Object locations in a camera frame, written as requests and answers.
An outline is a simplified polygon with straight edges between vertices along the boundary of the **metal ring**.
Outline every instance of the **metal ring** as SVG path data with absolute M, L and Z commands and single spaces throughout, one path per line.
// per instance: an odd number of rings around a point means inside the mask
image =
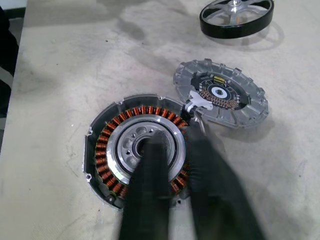
M 168 142 L 169 181 L 179 174 L 186 157 L 185 140 L 181 131 L 174 123 L 162 116 L 138 115 L 117 126 L 107 143 L 107 164 L 119 181 L 129 184 L 130 175 L 141 159 L 137 153 L 139 141 L 150 138 L 157 130 L 166 135 Z
M 257 13 L 257 8 L 265 9 L 261 17 L 243 24 L 237 24 L 237 14 L 243 11 Z M 200 13 L 201 31 L 212 38 L 235 39 L 255 34 L 266 28 L 273 18 L 275 4 L 273 0 L 223 0 L 214 1 L 208 4 Z M 214 18 L 219 14 L 227 14 L 230 17 L 230 24 L 216 25 L 210 23 L 206 18 Z

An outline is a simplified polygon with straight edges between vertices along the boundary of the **white table surface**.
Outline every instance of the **white table surface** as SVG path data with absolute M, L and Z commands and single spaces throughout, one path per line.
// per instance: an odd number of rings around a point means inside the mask
M 115 239 L 119 214 L 82 173 L 84 135 L 111 102 L 177 98 L 180 62 L 211 58 L 264 88 L 270 115 L 217 132 L 271 240 L 320 239 L 320 1 L 276 0 L 263 32 L 212 41 L 205 0 L 29 0 L 0 156 L 0 239 Z M 173 212 L 172 239 L 193 239 Z

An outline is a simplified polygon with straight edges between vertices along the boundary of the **finger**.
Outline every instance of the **finger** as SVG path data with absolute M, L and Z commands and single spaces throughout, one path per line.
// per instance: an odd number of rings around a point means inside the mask
M 156 132 L 143 147 L 133 172 L 123 211 L 119 239 L 168 239 L 169 183 L 166 142 Z

